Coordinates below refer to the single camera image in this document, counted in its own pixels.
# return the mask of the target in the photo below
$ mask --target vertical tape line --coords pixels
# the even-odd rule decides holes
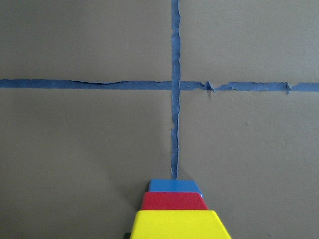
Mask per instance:
[[[171,176],[172,179],[178,177],[178,126],[179,126],[179,96],[180,96],[180,14],[179,0],[171,0],[171,53],[172,53],[172,73],[171,73],[171,113],[173,129],[171,130]]]

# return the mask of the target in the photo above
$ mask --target horizontal tape line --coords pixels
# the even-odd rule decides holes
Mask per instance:
[[[0,88],[34,89],[97,89],[97,90],[171,90],[171,81],[119,81],[119,82],[83,82],[72,80],[14,79],[0,80]],[[287,82],[229,82],[214,88],[210,82],[181,81],[180,89],[192,91],[284,91],[319,92],[319,83],[298,83],[291,86]]]

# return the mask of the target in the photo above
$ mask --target gray floor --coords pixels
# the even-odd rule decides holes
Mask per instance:
[[[319,82],[317,1],[180,2],[182,79]],[[170,80],[170,1],[2,1],[0,79]],[[121,239],[170,178],[170,91],[0,89],[0,238]],[[317,239],[319,93],[181,93],[180,179],[234,239]]]

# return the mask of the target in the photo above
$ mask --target plastic block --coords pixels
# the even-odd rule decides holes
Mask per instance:
[[[208,210],[199,193],[146,192],[142,210]]]
[[[230,239],[210,210],[144,210],[136,214],[131,239]]]
[[[152,179],[149,186],[150,192],[193,192],[203,197],[198,185],[191,180]]]

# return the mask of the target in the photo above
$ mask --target blue block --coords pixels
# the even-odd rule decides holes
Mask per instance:
[[[149,192],[188,192],[203,193],[198,185],[191,180],[172,180],[172,179],[152,179],[150,181]]]

